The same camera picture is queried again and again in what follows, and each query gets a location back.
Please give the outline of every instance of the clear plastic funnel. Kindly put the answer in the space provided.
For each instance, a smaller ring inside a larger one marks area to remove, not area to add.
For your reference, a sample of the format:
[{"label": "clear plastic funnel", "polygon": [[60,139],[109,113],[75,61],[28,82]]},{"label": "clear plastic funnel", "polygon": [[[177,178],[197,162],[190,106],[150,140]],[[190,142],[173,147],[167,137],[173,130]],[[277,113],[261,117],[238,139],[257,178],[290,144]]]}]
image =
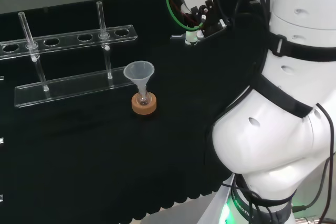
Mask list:
[{"label": "clear plastic funnel", "polygon": [[135,61],[128,64],[124,69],[126,78],[138,86],[139,95],[136,101],[140,105],[148,105],[152,101],[152,97],[146,91],[146,84],[153,74],[154,66],[148,61]]}]

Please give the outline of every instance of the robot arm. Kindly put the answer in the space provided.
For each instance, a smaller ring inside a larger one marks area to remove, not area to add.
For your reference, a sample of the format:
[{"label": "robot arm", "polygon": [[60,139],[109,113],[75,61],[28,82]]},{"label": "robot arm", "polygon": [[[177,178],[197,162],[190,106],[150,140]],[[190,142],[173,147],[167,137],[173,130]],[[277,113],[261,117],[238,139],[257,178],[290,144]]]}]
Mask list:
[{"label": "robot arm", "polygon": [[201,26],[200,30],[186,32],[186,44],[193,45],[226,28],[227,20],[223,20],[214,0],[180,0],[181,12],[184,13],[184,22],[188,27]]},{"label": "robot arm", "polygon": [[[201,6],[209,8],[207,1],[182,0],[181,10],[197,16]],[[318,59],[323,56],[323,49],[336,48],[335,16],[333,0],[273,2],[270,31],[284,39],[279,41],[277,52],[268,51],[262,76],[312,107],[310,114],[297,117],[253,89],[214,126],[213,143],[219,159],[232,172],[242,174],[248,189],[263,199],[283,200],[291,196],[304,178],[329,157],[330,126],[316,104],[322,104],[336,125],[336,83],[331,81],[336,79],[336,59]],[[199,40],[208,36],[203,29],[201,32],[197,34]],[[321,49],[321,53],[314,56],[315,60],[279,57],[283,40],[315,51]],[[283,204],[270,209],[277,212],[285,207]],[[238,209],[235,203],[231,208],[239,220],[236,223],[247,223],[244,213],[234,210]],[[293,215],[286,220],[286,224],[295,222]]]}]

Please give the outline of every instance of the test tube rack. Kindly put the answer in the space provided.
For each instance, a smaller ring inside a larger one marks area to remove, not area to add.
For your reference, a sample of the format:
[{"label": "test tube rack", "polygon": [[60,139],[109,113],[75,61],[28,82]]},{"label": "test tube rack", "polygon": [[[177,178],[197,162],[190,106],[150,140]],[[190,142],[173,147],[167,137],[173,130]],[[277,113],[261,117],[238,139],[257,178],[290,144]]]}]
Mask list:
[{"label": "test tube rack", "polygon": [[[133,41],[137,33],[132,25],[106,28],[103,4],[97,2],[99,29],[75,33],[32,37],[25,13],[18,14],[25,39],[0,42],[0,60],[30,56],[40,82],[15,87],[16,107],[75,97],[83,94],[133,85],[124,74],[124,67],[111,67],[110,44]],[[106,69],[77,76],[46,80],[40,55],[48,52],[100,45]]]}]

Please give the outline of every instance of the black table surface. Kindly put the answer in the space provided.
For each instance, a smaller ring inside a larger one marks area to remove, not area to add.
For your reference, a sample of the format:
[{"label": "black table surface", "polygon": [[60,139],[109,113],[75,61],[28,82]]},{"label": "black table surface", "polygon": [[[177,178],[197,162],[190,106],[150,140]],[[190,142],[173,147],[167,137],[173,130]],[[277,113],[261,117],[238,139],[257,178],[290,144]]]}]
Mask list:
[{"label": "black table surface", "polygon": [[[221,0],[231,14],[236,0]],[[129,223],[146,213],[218,190],[230,176],[204,134],[220,108],[248,85],[264,33],[252,19],[195,47],[181,34],[165,0],[103,0],[107,27],[133,24],[135,43],[114,45],[113,67],[154,64],[148,90],[153,116],[131,108],[136,86],[25,108],[14,88],[38,82],[30,57],[0,61],[1,224]],[[251,11],[249,0],[242,11]],[[98,28],[96,1],[25,11],[34,37]],[[0,15],[0,41],[21,39],[17,13]],[[46,78],[104,69],[100,47],[43,54]]]}]

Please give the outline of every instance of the rack hole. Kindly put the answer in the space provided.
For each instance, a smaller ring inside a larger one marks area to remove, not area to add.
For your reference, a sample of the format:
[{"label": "rack hole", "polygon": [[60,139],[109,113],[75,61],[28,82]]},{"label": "rack hole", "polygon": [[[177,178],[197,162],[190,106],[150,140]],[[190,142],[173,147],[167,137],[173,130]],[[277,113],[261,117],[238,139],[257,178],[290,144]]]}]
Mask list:
[{"label": "rack hole", "polygon": [[248,120],[250,121],[250,124],[252,124],[255,127],[260,127],[260,123],[254,119],[254,118],[248,118]]},{"label": "rack hole", "polygon": [[44,41],[44,45],[46,45],[47,47],[54,47],[56,45],[59,44],[59,39],[55,38],[55,39],[46,39]]},{"label": "rack hole", "polygon": [[19,49],[18,44],[10,44],[2,48],[4,52],[15,52],[17,49]]},{"label": "rack hole", "polygon": [[116,30],[114,33],[117,36],[124,37],[124,36],[128,35],[130,33],[130,31],[128,31],[128,30]]},{"label": "rack hole", "polygon": [[92,40],[93,36],[92,34],[82,34],[78,36],[78,40],[80,41],[90,41]]}]

